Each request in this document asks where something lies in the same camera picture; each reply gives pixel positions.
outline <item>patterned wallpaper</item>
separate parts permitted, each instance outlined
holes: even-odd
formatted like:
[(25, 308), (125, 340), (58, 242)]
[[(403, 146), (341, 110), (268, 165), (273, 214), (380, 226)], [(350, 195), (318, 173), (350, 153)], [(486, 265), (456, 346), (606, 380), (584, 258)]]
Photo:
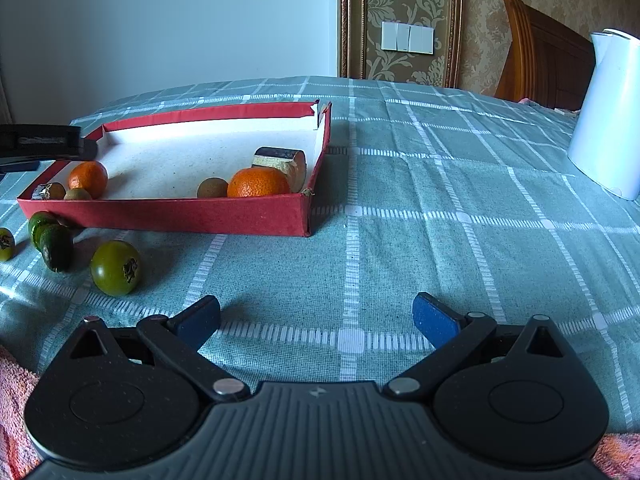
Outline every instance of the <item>patterned wallpaper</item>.
[[(367, 79), (441, 85), (446, 56), (447, 0), (369, 0), (367, 6)], [(434, 56), (382, 50), (382, 22), (433, 27)]]
[[(618, 28), (640, 37), (640, 0), (522, 0), (581, 35)], [(502, 0), (463, 0), (458, 86), (493, 95), (511, 43)]]
[[(585, 37), (593, 30), (620, 28), (640, 37), (638, 0), (523, 0)], [(441, 85), (447, 39), (448, 0), (369, 0), (366, 77)], [(380, 23), (435, 28), (435, 55), (380, 49)], [(493, 95), (511, 43), (502, 0), (463, 0), (462, 52), (458, 86)]]

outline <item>wooden frame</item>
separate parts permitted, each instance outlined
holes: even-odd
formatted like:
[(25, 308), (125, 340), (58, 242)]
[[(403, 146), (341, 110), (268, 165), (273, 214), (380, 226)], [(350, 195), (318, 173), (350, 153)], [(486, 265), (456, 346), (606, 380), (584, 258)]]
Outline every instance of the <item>wooden frame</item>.
[(364, 79), (367, 0), (338, 0), (338, 75)]
[(449, 0), (449, 37), (447, 38), (447, 62), (442, 86), (456, 88), (460, 72), (460, 39), (462, 36), (462, 0)]
[(495, 97), (579, 109), (595, 67), (591, 41), (521, 0), (504, 7), (513, 41)]
[[(460, 64), (462, 0), (449, 0), (447, 56), (442, 85), (455, 88)], [(365, 78), (367, 0), (338, 0), (338, 75)]]

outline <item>bed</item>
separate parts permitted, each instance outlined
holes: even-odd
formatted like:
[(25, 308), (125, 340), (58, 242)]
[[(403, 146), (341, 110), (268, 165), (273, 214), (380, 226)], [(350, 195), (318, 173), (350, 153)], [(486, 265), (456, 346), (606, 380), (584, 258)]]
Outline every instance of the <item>bed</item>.
[(591, 41), (522, 0), (504, 7), (513, 39), (495, 97), (579, 110), (596, 63)]
[[(41, 372), (87, 314), (130, 326), (214, 294), (223, 325), (201, 352), (251, 387), (383, 383), (433, 349), (411, 316), (427, 291), (501, 323), (549, 314), (606, 396), (609, 429), (637, 430), (640, 209), (567, 159), (574, 119), (456, 89), (312, 76), (142, 94), (73, 124), (316, 98), (333, 112), (311, 238), (92, 228), (76, 237), (74, 270), (54, 274), (15, 203), (35, 175), (8, 175), (0, 223), (18, 253), (0, 264), (0, 343)], [(143, 258), (143, 283), (122, 299), (100, 293), (87, 268), (109, 238)]]

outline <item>light switch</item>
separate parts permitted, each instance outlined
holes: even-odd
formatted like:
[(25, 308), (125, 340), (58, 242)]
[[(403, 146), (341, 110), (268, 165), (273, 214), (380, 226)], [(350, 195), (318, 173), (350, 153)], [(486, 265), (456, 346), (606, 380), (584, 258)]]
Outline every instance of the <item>light switch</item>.
[(398, 24), (394, 22), (382, 22), (382, 50), (395, 50), (396, 37), (398, 36)]
[(407, 23), (397, 23), (398, 36), (396, 37), (396, 50), (400, 52), (409, 51), (409, 25)]
[(433, 29), (421, 25), (411, 25), (409, 52), (433, 54)]
[(407, 23), (382, 22), (382, 50), (433, 54), (433, 29)]

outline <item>red box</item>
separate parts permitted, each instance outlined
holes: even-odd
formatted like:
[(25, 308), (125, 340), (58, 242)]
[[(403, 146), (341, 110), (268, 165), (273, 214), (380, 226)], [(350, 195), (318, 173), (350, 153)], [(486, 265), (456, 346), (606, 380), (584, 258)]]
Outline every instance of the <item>red box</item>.
[[(83, 227), (309, 236), (309, 209), (330, 137), (331, 103), (260, 103), (178, 110), (106, 123), (88, 138), (109, 174), (104, 197), (31, 200), (38, 184), (60, 182), (79, 162), (59, 160), (18, 197), (30, 218), (46, 210)], [(195, 198), (201, 181), (229, 181), (261, 146), (303, 150), (310, 192), (252, 198)]]

